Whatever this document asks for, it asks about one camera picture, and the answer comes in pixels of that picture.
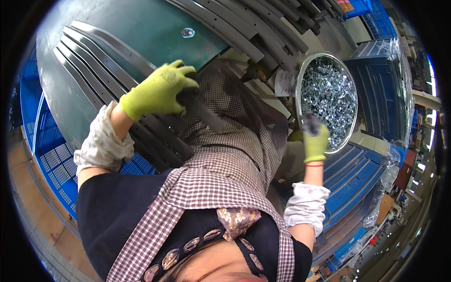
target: yellow-green glove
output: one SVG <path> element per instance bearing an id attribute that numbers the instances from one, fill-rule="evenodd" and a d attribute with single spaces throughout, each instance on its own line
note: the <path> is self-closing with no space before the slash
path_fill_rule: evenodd
<path id="1" fill-rule="evenodd" d="M 324 161 L 324 151 L 329 144 L 327 127 L 311 112 L 302 116 L 302 131 L 304 134 L 304 163 Z"/>
<path id="2" fill-rule="evenodd" d="M 139 120 L 145 114 L 181 113 L 184 107 L 177 103 L 175 96 L 183 88 L 197 87 L 199 84 L 185 75 L 196 72 L 192 66 L 182 66 L 182 60 L 164 64 L 129 93 L 120 98 L 122 110 L 132 119 Z"/>

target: workbench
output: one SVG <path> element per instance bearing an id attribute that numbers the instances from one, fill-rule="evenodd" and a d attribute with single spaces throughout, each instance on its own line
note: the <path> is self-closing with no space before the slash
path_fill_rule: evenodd
<path id="1" fill-rule="evenodd" d="M 162 0 L 62 0 L 38 29 L 37 63 L 42 90 L 64 139 L 72 149 L 81 147 L 97 114 L 74 78 L 57 61 L 53 49 L 64 26 L 80 20 L 114 34 L 155 66 L 182 59 L 197 70 L 228 45 L 200 22 Z M 183 38 L 182 30 L 195 35 Z M 145 79 L 128 62 L 101 46 L 136 81 Z"/>

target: checkered apron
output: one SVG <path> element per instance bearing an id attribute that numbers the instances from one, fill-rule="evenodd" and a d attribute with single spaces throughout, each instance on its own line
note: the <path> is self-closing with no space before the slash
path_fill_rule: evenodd
<path id="1" fill-rule="evenodd" d="M 287 119 L 218 60 L 200 74 L 199 85 L 200 99 L 226 126 L 217 134 L 198 118 L 186 118 L 181 136 L 194 155 L 168 175 L 111 267 L 109 282 L 139 280 L 184 210 L 205 208 L 255 208 L 271 215 L 280 232 L 277 282 L 293 278 L 291 235 L 265 197 L 282 159 Z"/>

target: stainless steel bowl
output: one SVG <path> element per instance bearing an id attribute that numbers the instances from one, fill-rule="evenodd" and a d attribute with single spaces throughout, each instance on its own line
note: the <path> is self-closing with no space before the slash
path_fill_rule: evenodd
<path id="1" fill-rule="evenodd" d="M 335 56 L 334 54 L 332 54 L 331 52 L 327 52 L 327 51 L 317 51 L 314 52 L 312 54 L 310 54 L 305 61 L 301 64 L 300 68 L 299 68 L 299 75 L 298 75 L 298 82 L 296 84 L 296 93 L 295 93 L 295 107 L 296 107 L 296 115 L 297 115 L 297 119 L 298 119 L 298 123 L 299 123 L 299 127 L 302 127 L 302 99 L 301 99 L 301 88 L 302 88 L 302 79 L 304 77 L 304 73 L 308 67 L 308 65 L 316 58 L 319 57 L 327 57 L 329 59 L 331 59 L 331 61 L 333 61 L 334 63 L 336 63 L 338 66 L 342 67 L 344 72 L 343 74 L 346 74 L 348 76 L 348 78 L 350 79 L 350 81 L 352 81 L 354 83 L 354 79 L 351 75 L 351 72 L 349 71 L 349 69 L 346 67 L 346 65 L 343 63 L 342 60 L 340 60 L 337 56 Z M 342 141 L 339 143 L 338 149 L 334 149 L 334 150 L 326 150 L 326 154 L 334 154 L 338 151 L 340 151 L 349 141 L 349 139 L 351 138 L 351 134 L 354 130 L 354 126 L 355 126 L 355 122 L 357 120 L 357 110 L 358 110 L 358 100 L 357 100 L 357 92 L 355 93 L 355 95 L 353 96 L 353 98 L 356 101 L 356 106 L 354 109 L 354 118 L 353 118 L 353 122 L 352 125 L 350 127 L 348 127 L 347 131 L 346 131 L 346 137 L 342 139 Z"/>

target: paper note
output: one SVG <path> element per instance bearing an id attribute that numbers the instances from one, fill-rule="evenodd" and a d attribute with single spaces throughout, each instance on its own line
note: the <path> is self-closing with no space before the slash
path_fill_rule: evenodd
<path id="1" fill-rule="evenodd" d="M 274 93 L 276 97 L 293 96 L 296 91 L 296 81 L 299 71 L 297 70 L 278 70 L 276 75 L 276 84 Z"/>

